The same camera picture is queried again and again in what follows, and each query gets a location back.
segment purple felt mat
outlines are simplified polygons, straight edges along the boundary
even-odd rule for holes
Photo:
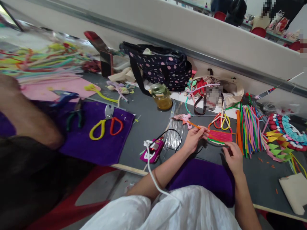
[[[168,190],[189,185],[203,186],[227,207],[234,206],[234,178],[222,165],[198,159],[187,160],[168,184]]]
[[[86,160],[97,165],[108,166],[117,164],[121,155],[122,149],[132,127],[134,115],[126,111],[115,108],[114,117],[117,117],[124,124],[123,130],[116,136],[111,136],[110,127],[111,120],[107,120],[105,124],[105,134],[102,139],[92,141],[89,137],[90,130],[100,120],[105,118],[105,104],[96,102],[84,102],[84,126],[78,129],[78,119],[74,117],[72,122],[71,132],[66,132],[66,120],[70,115],[70,111],[74,110],[75,103],[67,103],[60,109],[49,107],[53,102],[32,101],[43,112],[48,114],[56,123],[59,130],[65,135],[65,144],[60,148],[60,152]],[[114,133],[120,128],[120,124],[115,121]],[[101,128],[98,127],[94,136],[100,136]],[[0,113],[0,135],[12,136],[15,135],[15,129],[8,119]]]

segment yellow scissors handle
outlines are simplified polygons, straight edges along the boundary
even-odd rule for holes
[[[228,116],[226,116],[226,114],[224,114],[224,116],[225,116],[225,119],[223,119],[223,122],[222,122],[222,130],[228,130],[228,129],[229,129],[229,126],[227,125],[227,122],[226,122],[226,125],[227,125],[226,128],[224,128],[224,123],[225,123],[225,120],[227,119],[228,124],[230,125],[230,119],[229,119]]]
[[[100,140],[103,135],[105,134],[105,123],[106,123],[106,120],[101,120],[100,122],[98,122],[91,130],[90,130],[90,138],[93,140],[93,141],[97,141],[97,140]],[[94,134],[94,131],[95,129],[101,125],[101,134],[99,137],[94,137],[93,134]]]

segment polka dot bag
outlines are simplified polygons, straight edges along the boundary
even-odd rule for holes
[[[143,54],[146,48],[152,54]],[[120,49],[129,55],[133,74],[144,94],[150,95],[144,89],[144,79],[151,83],[165,84],[171,91],[184,91],[192,76],[192,65],[180,51],[127,42],[122,42]]]

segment glass jar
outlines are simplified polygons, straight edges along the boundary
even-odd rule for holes
[[[168,110],[172,107],[173,102],[170,98],[170,91],[164,84],[153,84],[150,87],[149,92],[152,95],[159,109]]]

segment floor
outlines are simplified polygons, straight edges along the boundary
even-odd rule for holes
[[[138,182],[142,176],[115,170],[98,178],[79,197],[76,205],[96,203],[107,199],[115,200],[123,196],[129,187]],[[234,207],[229,209],[234,215]],[[79,230],[93,215],[88,216],[62,230]],[[262,215],[258,215],[263,230],[273,230]]]

